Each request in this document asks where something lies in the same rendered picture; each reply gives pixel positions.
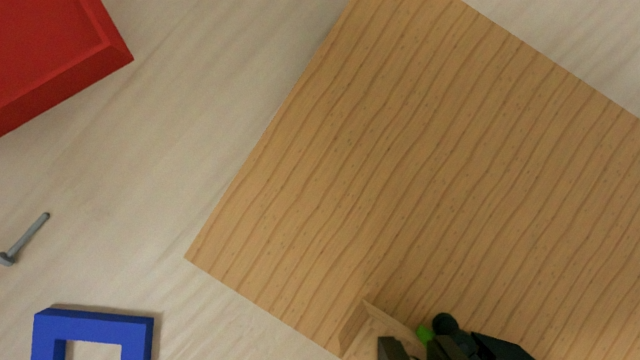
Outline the red shallow tray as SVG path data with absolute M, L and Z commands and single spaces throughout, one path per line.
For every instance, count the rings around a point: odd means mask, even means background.
M 102 0 L 0 0 L 0 137 L 134 60 Z

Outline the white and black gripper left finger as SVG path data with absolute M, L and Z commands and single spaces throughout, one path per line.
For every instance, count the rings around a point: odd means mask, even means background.
M 377 360 L 410 360 L 400 340 L 394 336 L 378 336 Z

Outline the flat wooden board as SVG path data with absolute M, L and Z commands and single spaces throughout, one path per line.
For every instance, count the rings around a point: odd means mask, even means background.
M 351 0 L 183 257 L 341 360 L 361 299 L 640 360 L 640 119 L 462 0 Z

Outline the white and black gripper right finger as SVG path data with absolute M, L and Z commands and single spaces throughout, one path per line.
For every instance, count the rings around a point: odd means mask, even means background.
M 427 360 L 469 360 L 450 336 L 433 336 L 427 340 Z

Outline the small light wooden block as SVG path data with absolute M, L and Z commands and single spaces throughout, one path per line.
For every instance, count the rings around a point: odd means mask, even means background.
M 394 336 L 408 355 L 427 360 L 427 349 L 414 331 L 364 299 L 338 335 L 342 359 L 377 360 L 378 336 Z

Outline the grey bolt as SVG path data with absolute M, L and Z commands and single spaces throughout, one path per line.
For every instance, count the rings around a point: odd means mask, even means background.
M 49 212 L 43 212 L 7 252 L 0 251 L 0 263 L 6 266 L 11 266 L 16 261 L 14 257 L 15 253 L 38 230 L 38 228 L 49 218 L 49 216 Z

